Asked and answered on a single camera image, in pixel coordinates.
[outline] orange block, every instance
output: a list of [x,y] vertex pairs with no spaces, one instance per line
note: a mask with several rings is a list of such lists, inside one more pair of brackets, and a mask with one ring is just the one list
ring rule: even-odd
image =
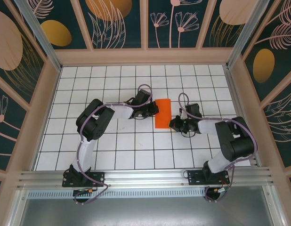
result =
[[170,99],[158,99],[155,102],[159,108],[159,113],[155,115],[155,128],[168,129],[172,119]]

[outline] pink circle shape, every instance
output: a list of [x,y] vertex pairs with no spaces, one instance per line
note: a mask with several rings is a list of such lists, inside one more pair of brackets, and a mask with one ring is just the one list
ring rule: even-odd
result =
[[3,121],[4,121],[4,115],[1,114],[1,115],[0,115],[0,122],[3,122]]
[[183,28],[183,27],[179,27],[179,28],[178,28],[178,31],[179,31],[179,32],[184,32],[184,28]]

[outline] flower illustration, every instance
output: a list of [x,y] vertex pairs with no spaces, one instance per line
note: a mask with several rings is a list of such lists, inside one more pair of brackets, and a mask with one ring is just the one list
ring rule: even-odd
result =
[[180,5],[193,5],[202,2],[202,0],[170,0],[170,3],[173,6],[180,6]]
[[170,35],[169,35],[169,45],[172,48],[172,21],[173,21],[173,14],[174,14],[174,7],[180,5],[193,5],[201,3],[202,0],[170,0],[172,4],[172,11],[170,13]]
[[185,13],[184,17],[182,17],[182,12],[176,13],[175,18],[179,31],[178,48],[180,48],[180,35],[182,32],[189,32],[199,29],[199,24],[196,24],[198,21],[196,14],[197,13]]
[[0,100],[0,122],[4,121],[4,114],[8,107],[8,98],[2,95],[2,100]]
[[[5,124],[7,124],[8,126],[16,129],[16,130],[20,130],[19,128],[17,128],[15,126],[7,123],[6,121],[4,121],[4,115],[5,115],[7,107],[8,107],[8,98],[5,95],[2,95],[2,99],[0,99],[0,123],[3,122]],[[12,137],[10,137],[8,135],[5,135],[3,133],[0,133],[0,136],[5,137],[7,139],[10,139],[12,141],[17,141],[17,139],[12,138]]]
[[157,15],[155,13],[151,13],[150,16],[151,16],[153,25],[155,27],[157,45],[158,45],[158,48],[160,48],[158,35],[157,35],[157,27],[168,25],[169,21],[167,20],[165,13],[157,13]]

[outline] white tile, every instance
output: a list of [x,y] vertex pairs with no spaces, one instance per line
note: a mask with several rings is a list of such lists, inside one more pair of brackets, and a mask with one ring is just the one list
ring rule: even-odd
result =
[[77,151],[81,137],[79,134],[64,134],[61,144],[61,152]]
[[91,75],[91,67],[78,67],[76,78],[89,78]]
[[99,99],[100,101],[103,101],[103,90],[88,90],[87,95],[87,103],[91,103],[94,99]]
[[116,133],[116,132],[117,132],[117,120],[113,119],[109,122],[109,125],[105,130],[105,133]]
[[59,152],[41,152],[37,165],[37,171],[56,170],[58,155]]
[[150,133],[153,132],[153,122],[152,117],[148,117],[143,120],[135,120],[136,123],[136,132],[144,132],[144,133]]
[[164,77],[152,77],[151,78],[152,88],[166,88],[166,79]]
[[119,90],[104,90],[104,103],[118,103]]
[[202,101],[204,115],[220,115],[217,101]]
[[173,150],[156,150],[155,154],[155,169],[173,169],[174,158]]
[[62,134],[66,119],[49,119],[46,134]]
[[120,102],[124,102],[135,96],[135,89],[121,89],[119,100]]
[[60,145],[62,141],[61,135],[45,135],[42,152],[58,152],[60,150]]
[[232,101],[218,101],[221,115],[235,114],[234,104]]
[[96,170],[113,170],[115,165],[114,152],[97,152]]
[[82,104],[86,102],[88,90],[74,90],[71,95],[71,104]]
[[182,88],[180,76],[166,77],[166,82],[167,82],[168,89],[169,88]]
[[76,134],[78,127],[76,126],[75,122],[77,119],[66,119],[65,134]]
[[151,65],[151,76],[165,76],[164,65]]
[[192,148],[209,148],[210,144],[208,142],[207,134],[196,134],[191,138]]
[[115,169],[116,170],[132,170],[134,169],[135,152],[121,151],[116,152]]
[[172,149],[171,133],[154,133],[154,149]]
[[63,67],[61,78],[75,78],[77,67]]
[[60,79],[57,90],[72,90],[74,79]]
[[106,75],[106,67],[105,66],[92,67],[92,71],[91,71],[92,78],[105,77],[105,75]]
[[196,76],[185,76],[182,77],[183,88],[197,88],[197,79]]
[[222,65],[209,65],[211,75],[224,75],[224,70]]
[[105,89],[119,89],[120,78],[106,78]]
[[195,75],[193,65],[180,65],[180,72],[182,76]]
[[151,86],[151,77],[136,77],[136,88],[142,84],[147,84]]
[[121,77],[121,89],[135,89],[135,77]]
[[175,101],[175,102],[171,102],[170,103],[170,108],[171,108],[171,115],[172,116],[176,116],[176,115],[179,115],[179,108],[180,108],[180,106],[179,106],[179,103],[178,103],[178,101]]
[[200,88],[210,88],[213,87],[212,80],[210,76],[198,76],[197,77],[198,86]]
[[192,150],[174,150],[175,168],[193,168]]
[[151,76],[151,68],[149,65],[136,66],[136,76]]
[[212,148],[211,149],[211,156],[214,158],[220,151],[221,151],[220,148]]
[[214,87],[228,87],[225,76],[212,76],[211,78]]
[[202,101],[217,100],[214,88],[199,88]]
[[68,111],[68,104],[52,105],[51,118],[66,118]]
[[98,151],[114,151],[116,150],[116,134],[104,133],[98,139]]
[[179,65],[165,65],[166,76],[180,76]]
[[119,133],[117,134],[116,150],[134,150],[135,134],[134,133]]
[[231,100],[229,88],[215,88],[217,100]]
[[56,170],[66,170],[72,164],[76,152],[60,152],[59,158],[57,160],[57,169]]
[[210,148],[220,148],[219,138],[216,135],[209,134],[208,140],[210,142]]
[[153,89],[152,92],[153,92],[153,100],[168,98],[167,89]]
[[136,133],[135,150],[153,150],[153,134]]
[[171,101],[178,101],[179,94],[183,92],[183,89],[169,89],[168,87],[168,95]]
[[136,151],[135,169],[154,169],[154,151]]
[[73,90],[88,89],[90,78],[78,78],[74,81]]
[[67,118],[78,118],[85,110],[85,104],[70,104]]
[[195,168],[203,167],[203,164],[211,159],[210,149],[193,149]]
[[121,66],[121,77],[135,77],[135,66]]
[[170,129],[156,129],[155,128],[155,116],[153,117],[153,131],[154,132],[170,132]]
[[135,119],[119,119],[117,126],[118,133],[134,133]]
[[91,78],[89,89],[104,89],[105,78]]
[[108,66],[106,71],[106,77],[120,77],[121,67],[120,66]]
[[210,75],[208,65],[194,65],[196,75]]
[[174,149],[187,149],[191,148],[190,139],[181,135],[181,133],[172,133],[172,141]]
[[198,88],[184,88],[184,93],[187,94],[190,101],[200,101],[200,94]]

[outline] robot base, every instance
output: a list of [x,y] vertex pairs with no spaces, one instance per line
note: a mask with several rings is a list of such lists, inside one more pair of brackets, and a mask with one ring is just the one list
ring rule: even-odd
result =
[[[96,181],[105,181],[104,172],[86,172],[86,174]],[[62,187],[103,187],[103,185],[100,184],[92,186],[92,183],[93,182],[91,180],[79,181],[73,176],[73,173],[67,172],[64,174]]]
[[207,179],[201,169],[188,170],[187,177],[189,185],[222,185],[222,180],[224,180],[227,184],[230,183],[227,171],[215,173],[213,177]]

